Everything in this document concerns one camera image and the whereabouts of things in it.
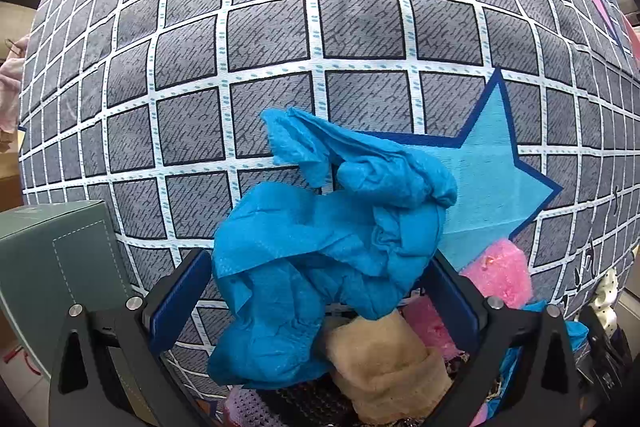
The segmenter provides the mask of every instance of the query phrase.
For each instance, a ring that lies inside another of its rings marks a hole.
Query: gray checkered fabric
[[[42,0],[21,93],[32,204],[106,200],[145,295],[273,164],[259,113],[295,105],[347,128],[455,136],[496,66],[518,153],[564,189],[515,239],[535,297],[573,317],[640,227],[640,85],[591,0]],[[333,190],[327,182],[322,192]],[[207,355],[229,322],[210,282],[170,362],[224,396]]]

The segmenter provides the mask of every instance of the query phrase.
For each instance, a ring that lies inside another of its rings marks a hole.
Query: green box
[[[65,314],[122,306],[130,296],[103,201],[20,206],[0,213],[0,305],[50,378]]]

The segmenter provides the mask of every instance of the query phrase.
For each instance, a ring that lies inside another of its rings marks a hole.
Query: silver bolt
[[[554,306],[553,304],[549,304],[549,306],[546,307],[546,312],[553,318],[560,316],[560,308],[558,308],[558,306]]]
[[[489,308],[494,310],[500,310],[504,306],[504,301],[499,297],[491,296],[486,300],[487,304],[489,304]]]
[[[142,306],[142,299],[140,297],[132,297],[127,301],[127,308],[130,310],[137,310]]]
[[[82,313],[82,304],[74,304],[69,308],[69,315],[72,317],[78,317]]]

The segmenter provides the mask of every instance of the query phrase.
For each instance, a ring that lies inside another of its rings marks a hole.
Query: wall
[[[0,2],[0,60],[5,60],[9,49],[4,45],[5,39],[17,41],[31,30],[31,23],[36,10]]]

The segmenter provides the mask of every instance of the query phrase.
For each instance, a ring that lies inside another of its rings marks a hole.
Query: crumpled blue fabric
[[[418,150],[343,129],[296,108],[265,110],[277,164],[312,187],[332,165],[344,190],[319,196],[264,182],[215,235],[213,275],[235,321],[209,359],[219,385],[277,389],[320,377],[312,352],[324,307],[389,314],[431,260],[456,182]]]
[[[522,309],[530,312],[541,312],[545,309],[546,301],[539,301],[533,304],[527,304]],[[565,321],[566,332],[569,335],[569,343],[571,344],[571,349],[575,353],[578,348],[582,345],[582,343],[586,340],[587,334],[589,333],[589,328],[582,324],[581,322],[576,321]],[[500,388],[500,396],[489,400],[487,403],[487,418],[491,418],[495,411],[498,409],[500,405],[500,401],[504,396],[504,392],[507,390],[507,386],[513,376],[513,371],[516,367],[516,362],[518,361],[518,356],[520,354],[521,347],[511,347],[507,350],[507,354],[502,359],[502,363],[500,364],[500,375],[502,377],[502,387]]]

